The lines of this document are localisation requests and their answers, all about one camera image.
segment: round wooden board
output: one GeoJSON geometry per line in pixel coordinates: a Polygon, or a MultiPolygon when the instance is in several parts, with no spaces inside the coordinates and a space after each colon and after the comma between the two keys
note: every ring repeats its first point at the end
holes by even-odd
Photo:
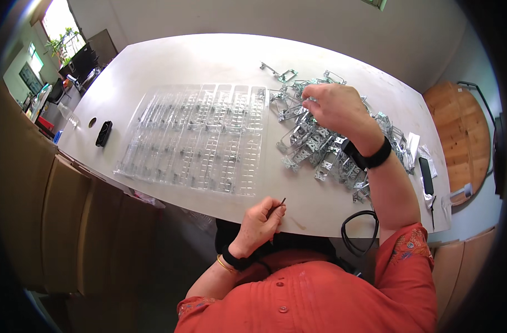
{"type": "Polygon", "coordinates": [[[490,131],[481,106],[466,87],[449,81],[432,86],[423,98],[442,143],[450,190],[472,183],[476,193],[490,162],[490,131]]]}

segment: blue plastic object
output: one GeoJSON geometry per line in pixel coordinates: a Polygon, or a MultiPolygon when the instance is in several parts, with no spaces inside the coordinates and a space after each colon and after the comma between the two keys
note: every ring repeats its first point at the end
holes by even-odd
{"type": "Polygon", "coordinates": [[[57,141],[59,141],[59,138],[61,137],[61,134],[63,134],[63,130],[60,130],[58,131],[56,134],[55,134],[55,137],[54,137],[54,143],[57,144],[57,141]]]}

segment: woman's left hand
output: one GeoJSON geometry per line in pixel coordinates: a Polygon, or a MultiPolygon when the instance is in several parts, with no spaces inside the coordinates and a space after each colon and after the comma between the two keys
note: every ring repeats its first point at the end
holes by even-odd
{"type": "Polygon", "coordinates": [[[235,258],[248,258],[256,249],[269,241],[277,226],[281,224],[281,218],[285,215],[286,206],[281,201],[270,196],[260,203],[251,207],[244,214],[241,229],[235,240],[229,245],[229,253],[235,258]],[[268,211],[277,207],[269,218],[268,211]]]}

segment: black wristband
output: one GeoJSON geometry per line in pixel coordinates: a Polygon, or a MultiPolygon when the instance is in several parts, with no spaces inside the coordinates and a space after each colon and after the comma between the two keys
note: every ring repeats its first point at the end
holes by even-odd
{"type": "Polygon", "coordinates": [[[368,169],[378,167],[383,164],[387,158],[390,156],[390,151],[392,150],[392,146],[390,145],[390,141],[388,141],[387,137],[385,137],[385,141],[381,148],[370,157],[363,157],[364,163],[368,169]]]}
{"type": "Polygon", "coordinates": [[[364,170],[375,168],[383,164],[389,157],[392,147],[390,146],[390,141],[385,137],[381,148],[370,157],[362,156],[351,141],[349,141],[342,150],[353,159],[359,169],[364,170]]]}
{"type": "Polygon", "coordinates": [[[252,264],[250,258],[237,259],[234,256],[232,256],[231,253],[229,253],[229,245],[225,245],[222,248],[222,257],[228,264],[233,266],[238,271],[243,271],[248,267],[250,267],[252,264]]]}

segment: floral embroidery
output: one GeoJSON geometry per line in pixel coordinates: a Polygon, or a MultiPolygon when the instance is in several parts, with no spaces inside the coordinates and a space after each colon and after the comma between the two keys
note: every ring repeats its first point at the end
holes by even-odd
{"type": "Polygon", "coordinates": [[[400,260],[407,259],[413,254],[419,254],[433,259],[429,246],[425,242],[423,232],[418,229],[410,231],[410,238],[407,240],[407,234],[401,235],[394,245],[394,250],[390,256],[389,262],[396,264],[400,260]]]}
{"type": "Polygon", "coordinates": [[[193,297],[191,302],[181,305],[181,307],[179,308],[179,311],[178,311],[178,317],[181,318],[181,316],[184,315],[185,313],[189,313],[192,310],[203,306],[204,304],[209,305],[214,302],[216,302],[216,299],[212,298],[212,297],[193,297]]]}

